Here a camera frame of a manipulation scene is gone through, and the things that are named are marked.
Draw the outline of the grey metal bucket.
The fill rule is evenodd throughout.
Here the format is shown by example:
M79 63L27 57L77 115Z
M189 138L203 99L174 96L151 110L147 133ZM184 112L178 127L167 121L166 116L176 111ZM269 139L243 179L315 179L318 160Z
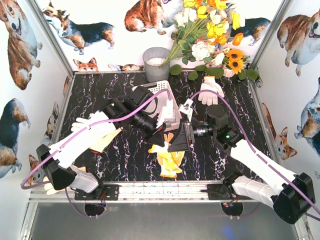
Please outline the grey metal bucket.
M167 80L170 63L166 62L170 51L164 47L148 48L142 55L147 81L154 83Z

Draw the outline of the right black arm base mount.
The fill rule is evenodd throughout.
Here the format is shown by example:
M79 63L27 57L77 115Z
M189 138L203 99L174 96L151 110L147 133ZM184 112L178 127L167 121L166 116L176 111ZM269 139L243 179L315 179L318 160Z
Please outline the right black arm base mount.
M222 183L211 183L206 185L206 189L201 189L200 192L207 193L209 200L232 200L238 197L239 200L250 200L251 198L237 194L232 183L243 175L239 172L234 172L226 177Z

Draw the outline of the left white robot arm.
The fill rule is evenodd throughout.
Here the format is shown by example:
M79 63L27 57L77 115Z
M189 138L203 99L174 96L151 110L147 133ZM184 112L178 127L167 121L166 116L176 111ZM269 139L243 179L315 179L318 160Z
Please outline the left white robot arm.
M173 94L169 89L157 93L137 86L128 95L107 100L90 119L59 142L36 150L43 170L56 191L71 188L97 200L105 195L105 185L90 172L74 166L75 160L103 137L132 126L139 129L145 142L167 150L164 131L166 120L173 116Z

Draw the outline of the white glove by flowers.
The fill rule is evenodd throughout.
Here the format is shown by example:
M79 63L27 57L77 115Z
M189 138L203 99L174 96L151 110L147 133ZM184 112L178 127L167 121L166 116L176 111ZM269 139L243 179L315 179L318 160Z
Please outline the white glove by flowers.
M222 87L216 82L214 76L204 76L203 83L200 86L200 90L204 91L198 95L198 100L207 106L217 105L218 96L212 92L219 94L222 98L225 97Z

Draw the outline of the artificial flower bouquet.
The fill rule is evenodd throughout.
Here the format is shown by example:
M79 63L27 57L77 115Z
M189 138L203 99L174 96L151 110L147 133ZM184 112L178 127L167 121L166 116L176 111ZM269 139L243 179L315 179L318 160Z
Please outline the artificial flower bouquet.
M249 68L248 56L237 47L250 30L257 30L251 19L244 18L228 0L184 0L173 23L172 47L161 66L180 59L184 65L203 62L219 78L227 70L239 80L258 78Z

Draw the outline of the white perforated storage basket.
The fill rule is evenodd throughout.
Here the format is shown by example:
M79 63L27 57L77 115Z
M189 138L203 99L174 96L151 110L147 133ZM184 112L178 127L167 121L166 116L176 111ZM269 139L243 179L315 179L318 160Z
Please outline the white perforated storage basket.
M157 96L157 103L156 100L153 100L144 111L149 113L148 115L151 118L156 117L157 121L162 120L166 124L166 129L164 130L165 132L177 130L179 128L180 119L182 116L179 112L178 105L169 82L167 80L161 80L157 82L141 84L140 86L145 87L153 94L156 94L163 89L169 90L172 101L172 113L168 113L169 107L167 107L167 101L169 98L166 91Z

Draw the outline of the aluminium front rail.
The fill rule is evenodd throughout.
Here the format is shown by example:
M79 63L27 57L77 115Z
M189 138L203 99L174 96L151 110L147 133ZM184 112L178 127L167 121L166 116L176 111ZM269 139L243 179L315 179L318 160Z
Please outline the aluminium front rail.
M200 192L211 181L132 181L107 182L119 185L118 200L75 200L75 191L68 190L68 196L75 203L210 203L230 202L233 199L209 200L208 194Z

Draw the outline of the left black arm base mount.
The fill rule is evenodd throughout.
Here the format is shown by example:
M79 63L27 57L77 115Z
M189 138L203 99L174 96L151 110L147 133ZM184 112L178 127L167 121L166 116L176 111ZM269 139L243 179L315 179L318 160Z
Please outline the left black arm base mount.
M76 201L117 201L119 196L120 186L118 184L105 184L96 175L93 175L98 182L97 188L92 192L76 189L74 199Z

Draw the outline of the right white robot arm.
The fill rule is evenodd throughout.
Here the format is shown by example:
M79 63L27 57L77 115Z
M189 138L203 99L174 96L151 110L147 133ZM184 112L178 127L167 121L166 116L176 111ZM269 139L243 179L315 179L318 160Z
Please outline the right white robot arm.
M197 138L210 137L216 148L244 164L262 180L233 173L223 180L223 185L235 195L269 206L291 225L315 206L314 186L309 175L304 172L296 174L255 148L229 125L227 113L220 105L208 106L205 113L205 122L180 120L177 133L169 141L169 152L188 151Z

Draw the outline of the white knit glove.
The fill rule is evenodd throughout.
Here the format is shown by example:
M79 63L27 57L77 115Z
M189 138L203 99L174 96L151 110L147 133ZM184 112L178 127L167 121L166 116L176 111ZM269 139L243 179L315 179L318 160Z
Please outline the white knit glove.
M89 118L77 117L75 122L71 124L71 131L77 132L83 128L89 129L91 124L108 119L102 111L98 110L95 113L90 113Z

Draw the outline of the yellow palm glove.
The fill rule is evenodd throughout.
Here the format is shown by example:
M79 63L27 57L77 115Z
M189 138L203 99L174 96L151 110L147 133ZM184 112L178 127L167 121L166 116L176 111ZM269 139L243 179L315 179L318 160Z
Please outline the yellow palm glove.
M169 142L173 139L172 132L164 134L165 147L153 144L148 150L150 154L157 154L157 162L160 165L160 176L164 178L176 178L177 174L182 173L180 165L185 155L184 151L168 152Z

